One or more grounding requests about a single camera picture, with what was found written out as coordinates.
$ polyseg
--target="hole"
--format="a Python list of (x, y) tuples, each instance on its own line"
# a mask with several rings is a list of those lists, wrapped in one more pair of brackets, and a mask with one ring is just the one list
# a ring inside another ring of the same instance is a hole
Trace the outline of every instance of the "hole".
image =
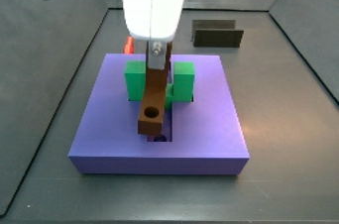
[(147, 136), (147, 142), (171, 142), (167, 137), (162, 134), (161, 136)]
[(155, 108), (155, 107), (147, 107), (147, 108), (145, 109), (143, 114), (145, 114), (149, 118), (155, 118), (155, 117), (158, 117), (158, 115), (159, 115), (159, 109)]
[(167, 138), (165, 135), (161, 135), (154, 138), (154, 142), (167, 142)]

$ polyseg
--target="gray floor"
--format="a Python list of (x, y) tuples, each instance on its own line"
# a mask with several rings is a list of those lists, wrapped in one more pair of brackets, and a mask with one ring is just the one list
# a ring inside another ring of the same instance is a hole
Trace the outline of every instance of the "gray floor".
[[(238, 20), (242, 47), (195, 49), (193, 19)], [(78, 173), (69, 150), (105, 54), (126, 36), (111, 11), (5, 220), (339, 220), (338, 106), (267, 13), (185, 12), (174, 47), (222, 55), (253, 156), (243, 173)]]

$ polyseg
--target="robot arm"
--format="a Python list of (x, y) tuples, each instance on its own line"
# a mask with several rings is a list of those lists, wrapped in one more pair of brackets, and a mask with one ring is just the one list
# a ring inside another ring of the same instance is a hole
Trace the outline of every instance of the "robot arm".
[(149, 42), (149, 67), (163, 69), (185, 0), (123, 0), (125, 19), (135, 40)]
[(146, 87), (138, 133), (159, 136), (173, 41), (185, 0), (123, 0), (125, 19), (135, 40), (147, 41)]

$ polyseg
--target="purple platform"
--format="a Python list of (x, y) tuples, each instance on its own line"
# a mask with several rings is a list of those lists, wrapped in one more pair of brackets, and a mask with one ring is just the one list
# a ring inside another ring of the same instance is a hole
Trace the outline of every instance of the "purple platform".
[(193, 61), (194, 102), (174, 103), (173, 142), (147, 142), (137, 134), (139, 102), (125, 85), (129, 60), (106, 55), (70, 158), (83, 173), (239, 174), (250, 159), (219, 56), (173, 55)]

